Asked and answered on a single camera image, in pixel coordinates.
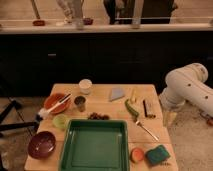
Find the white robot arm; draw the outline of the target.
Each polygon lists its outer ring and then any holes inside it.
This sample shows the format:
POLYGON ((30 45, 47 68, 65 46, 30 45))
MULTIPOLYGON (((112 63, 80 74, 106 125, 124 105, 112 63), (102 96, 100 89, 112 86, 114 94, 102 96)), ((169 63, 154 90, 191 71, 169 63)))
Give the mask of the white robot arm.
POLYGON ((159 95, 164 109, 182 107, 188 100, 213 117, 213 88, 205 85, 208 70, 200 63, 192 63, 170 71, 166 87, 159 95))

